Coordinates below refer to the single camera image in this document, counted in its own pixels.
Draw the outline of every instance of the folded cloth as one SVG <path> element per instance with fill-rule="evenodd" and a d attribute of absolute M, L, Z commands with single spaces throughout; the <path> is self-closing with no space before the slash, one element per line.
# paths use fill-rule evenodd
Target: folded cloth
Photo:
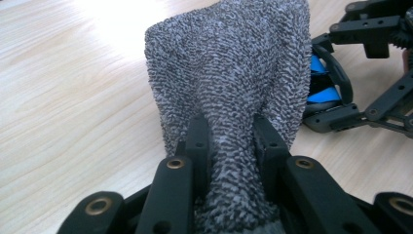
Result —
<path fill-rule="evenodd" d="M 146 31 L 149 83 L 168 156 L 192 117 L 212 138 L 211 184 L 196 209 L 199 233 L 280 233 L 253 154 L 255 113 L 288 146 L 305 108 L 311 40 L 306 0 L 222 0 Z"/>

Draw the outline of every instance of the gray towel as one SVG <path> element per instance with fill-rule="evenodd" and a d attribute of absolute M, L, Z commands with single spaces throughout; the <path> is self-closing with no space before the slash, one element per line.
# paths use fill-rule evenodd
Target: gray towel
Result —
<path fill-rule="evenodd" d="M 252 120 L 263 114 L 288 146 L 295 138 L 310 83 L 306 0 L 222 0 L 153 25 L 145 40 L 168 156 L 193 116 L 203 113 L 211 130 L 197 232 L 282 232 L 257 172 Z"/>

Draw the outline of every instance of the wood grain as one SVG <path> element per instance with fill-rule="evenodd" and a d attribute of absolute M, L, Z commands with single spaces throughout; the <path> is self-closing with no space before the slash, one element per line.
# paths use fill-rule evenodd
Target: wood grain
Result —
<path fill-rule="evenodd" d="M 124 197 L 149 184 L 165 157 L 148 85 L 144 31 L 216 0 L 0 1 L 0 233 L 56 233 L 84 197 Z M 311 0 L 317 36 L 351 1 Z M 368 60 L 337 47 L 364 109 L 401 74 L 401 51 Z M 371 202 L 380 191 L 413 196 L 411 139 L 362 127 L 317 134 L 302 127 L 293 154 L 318 159 Z"/>

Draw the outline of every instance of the blue object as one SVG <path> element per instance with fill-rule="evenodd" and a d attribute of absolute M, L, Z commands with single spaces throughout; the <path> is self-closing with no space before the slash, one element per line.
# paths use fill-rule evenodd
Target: blue object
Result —
<path fill-rule="evenodd" d="M 311 74 L 312 75 L 323 75 L 326 74 L 327 70 L 322 65 L 319 57 L 312 55 L 311 56 Z"/>
<path fill-rule="evenodd" d="M 337 90 L 334 87 L 329 87 L 319 93 L 311 95 L 307 98 L 307 101 L 323 103 L 327 101 L 340 100 Z"/>

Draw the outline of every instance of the light wood surface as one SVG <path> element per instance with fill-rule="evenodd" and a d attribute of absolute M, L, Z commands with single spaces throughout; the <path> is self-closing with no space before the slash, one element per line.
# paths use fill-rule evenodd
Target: light wood surface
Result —
<path fill-rule="evenodd" d="M 86 196 L 125 198 L 149 184 L 165 157 L 148 85 L 144 31 L 216 0 L 0 1 L 0 233 L 56 233 Z M 313 37 L 352 1 L 310 0 Z M 401 50 L 366 59 L 335 47 L 363 110 L 402 74 Z M 318 159 L 349 193 L 413 196 L 413 141 L 361 127 L 302 127 L 292 154 Z"/>

